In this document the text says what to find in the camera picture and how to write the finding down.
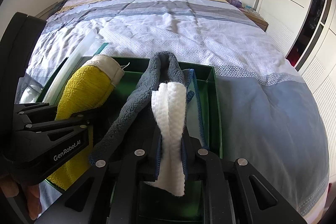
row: finger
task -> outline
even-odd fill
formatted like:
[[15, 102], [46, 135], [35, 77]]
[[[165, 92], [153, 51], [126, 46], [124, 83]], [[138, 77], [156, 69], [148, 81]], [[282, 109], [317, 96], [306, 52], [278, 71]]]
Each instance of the finger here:
[[0, 179], [0, 188], [6, 198], [12, 198], [19, 193], [19, 187], [10, 176]]
[[27, 186], [27, 191], [31, 192], [34, 197], [40, 198], [40, 188], [38, 185]]
[[30, 191], [26, 192], [26, 198], [29, 216], [32, 220], [35, 220], [41, 212], [40, 208], [42, 206], [40, 199], [35, 197]]

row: rolled white quilt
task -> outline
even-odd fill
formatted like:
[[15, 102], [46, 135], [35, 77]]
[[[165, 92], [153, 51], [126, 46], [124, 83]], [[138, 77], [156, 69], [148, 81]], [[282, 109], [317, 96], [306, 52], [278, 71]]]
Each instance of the rolled white quilt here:
[[181, 83], [161, 83], [152, 92], [152, 111], [161, 130], [162, 156], [157, 181], [150, 185], [175, 196], [184, 195], [181, 139], [184, 129], [186, 89]]

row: yellow towel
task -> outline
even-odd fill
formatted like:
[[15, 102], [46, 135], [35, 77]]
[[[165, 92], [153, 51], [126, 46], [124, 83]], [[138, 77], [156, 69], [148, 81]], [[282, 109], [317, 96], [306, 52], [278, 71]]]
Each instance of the yellow towel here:
[[[113, 58], [102, 54], [94, 56], [69, 79], [55, 120], [67, 119], [73, 113], [103, 105], [124, 73]], [[93, 126], [88, 126], [88, 131], [89, 145], [48, 177], [64, 190], [90, 167], [88, 156], [93, 147]]]

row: bed sheet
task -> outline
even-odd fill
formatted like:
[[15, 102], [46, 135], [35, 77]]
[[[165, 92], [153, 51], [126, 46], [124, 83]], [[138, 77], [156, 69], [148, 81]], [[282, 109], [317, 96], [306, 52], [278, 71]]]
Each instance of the bed sheet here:
[[223, 157], [243, 157], [305, 216], [329, 172], [325, 129], [302, 77], [272, 39], [224, 0], [69, 0], [51, 16], [27, 73], [44, 84], [91, 30], [102, 54], [215, 67]]

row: green tray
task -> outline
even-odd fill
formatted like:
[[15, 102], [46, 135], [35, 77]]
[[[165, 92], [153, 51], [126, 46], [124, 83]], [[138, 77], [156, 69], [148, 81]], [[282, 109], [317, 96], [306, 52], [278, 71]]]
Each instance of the green tray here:
[[[78, 63], [77, 70], [90, 57], [83, 57]], [[118, 86], [111, 93], [107, 102], [113, 104], [109, 108], [109, 123], [118, 117], [121, 107], [125, 104], [128, 96], [135, 89], [140, 77], [148, 67], [149, 59], [114, 57], [120, 65], [129, 65], [124, 69], [125, 75]], [[201, 108], [204, 124], [204, 135], [210, 150], [222, 157], [221, 120], [219, 102], [217, 99], [216, 77], [213, 67], [179, 62], [180, 68], [194, 69], [201, 99]], [[48, 83], [52, 82], [57, 72], [54, 73]], [[203, 198], [202, 184], [200, 181], [185, 184], [185, 195], [174, 197], [170, 193], [151, 187], [145, 183], [140, 184], [139, 221], [146, 224], [174, 223], [202, 223], [203, 222]]]

